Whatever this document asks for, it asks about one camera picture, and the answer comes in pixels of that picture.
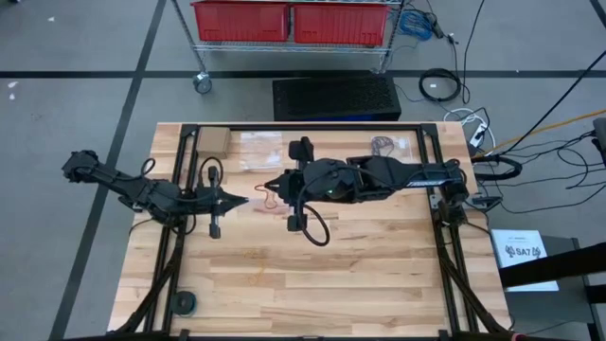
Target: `red bin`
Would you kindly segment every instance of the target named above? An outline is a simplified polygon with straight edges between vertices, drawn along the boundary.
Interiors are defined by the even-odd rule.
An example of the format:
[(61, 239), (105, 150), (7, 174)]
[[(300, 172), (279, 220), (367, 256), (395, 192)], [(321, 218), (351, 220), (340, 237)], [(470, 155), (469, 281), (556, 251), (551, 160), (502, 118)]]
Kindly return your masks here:
[(384, 5), (294, 5), (294, 41), (382, 45), (387, 11)]
[(285, 3), (203, 1), (191, 5), (201, 41), (285, 42), (288, 38)]

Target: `caster wheel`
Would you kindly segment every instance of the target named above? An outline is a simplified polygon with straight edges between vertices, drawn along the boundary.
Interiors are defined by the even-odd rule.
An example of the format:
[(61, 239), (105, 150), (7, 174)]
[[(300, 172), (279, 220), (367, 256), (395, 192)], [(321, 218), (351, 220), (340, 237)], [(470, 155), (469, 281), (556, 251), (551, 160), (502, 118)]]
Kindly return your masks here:
[(172, 297), (170, 308), (179, 316), (192, 316), (196, 312), (196, 296), (187, 291), (178, 292)]
[(212, 89), (212, 81), (206, 72), (201, 72), (193, 78), (193, 88), (200, 95), (210, 92)]

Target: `cardboard box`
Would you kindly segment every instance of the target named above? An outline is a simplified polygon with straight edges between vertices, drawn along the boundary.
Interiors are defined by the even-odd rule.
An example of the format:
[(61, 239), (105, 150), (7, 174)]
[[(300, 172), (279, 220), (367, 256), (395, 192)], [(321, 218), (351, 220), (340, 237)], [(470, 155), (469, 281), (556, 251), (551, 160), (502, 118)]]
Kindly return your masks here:
[(225, 159), (227, 157), (227, 149), (229, 148), (230, 136), (229, 128), (202, 127), (196, 150), (202, 158), (214, 156), (219, 159)]

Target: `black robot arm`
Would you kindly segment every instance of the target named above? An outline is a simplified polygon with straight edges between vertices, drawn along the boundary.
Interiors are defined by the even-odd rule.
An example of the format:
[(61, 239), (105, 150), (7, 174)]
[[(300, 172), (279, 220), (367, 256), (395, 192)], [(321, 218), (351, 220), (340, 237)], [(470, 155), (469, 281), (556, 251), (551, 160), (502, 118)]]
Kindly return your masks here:
[[(296, 170), (285, 170), (265, 187), (294, 207), (288, 218), (289, 231), (303, 231), (318, 246), (329, 243), (330, 234), (317, 212), (308, 202), (356, 204), (384, 200), (404, 188), (439, 187), (442, 200), (440, 214), (449, 223), (461, 223), (465, 213), (461, 204), (469, 197), (465, 183), (467, 177), (459, 168), (458, 160), (441, 164), (402, 164), (386, 156), (350, 157), (345, 162), (323, 158), (313, 160), (313, 145), (307, 137), (293, 141), (289, 156), (297, 161)], [(311, 211), (325, 229), (326, 240), (316, 241), (306, 231), (307, 216), (303, 208)]]
[(198, 179), (193, 192), (183, 193), (179, 186), (167, 180), (145, 177), (146, 165), (147, 162), (140, 175), (131, 176), (99, 162), (95, 152), (81, 151), (73, 152), (62, 170), (70, 182), (97, 183), (116, 192), (120, 195), (120, 203), (135, 212), (147, 210), (160, 224), (177, 226), (187, 215), (210, 214), (210, 236), (214, 239), (221, 237), (217, 217), (247, 202), (246, 198), (223, 191), (215, 167), (208, 169), (209, 187)]

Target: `clear plastic bag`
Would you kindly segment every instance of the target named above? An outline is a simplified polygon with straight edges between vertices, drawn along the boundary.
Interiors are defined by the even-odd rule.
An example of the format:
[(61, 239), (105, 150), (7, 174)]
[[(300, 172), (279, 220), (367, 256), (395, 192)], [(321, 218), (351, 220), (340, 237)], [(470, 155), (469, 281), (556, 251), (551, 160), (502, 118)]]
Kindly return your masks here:
[(374, 136), (370, 140), (370, 150), (373, 155), (393, 157), (402, 163), (414, 161), (408, 137)]
[(241, 133), (240, 139), (242, 170), (282, 168), (282, 133)]

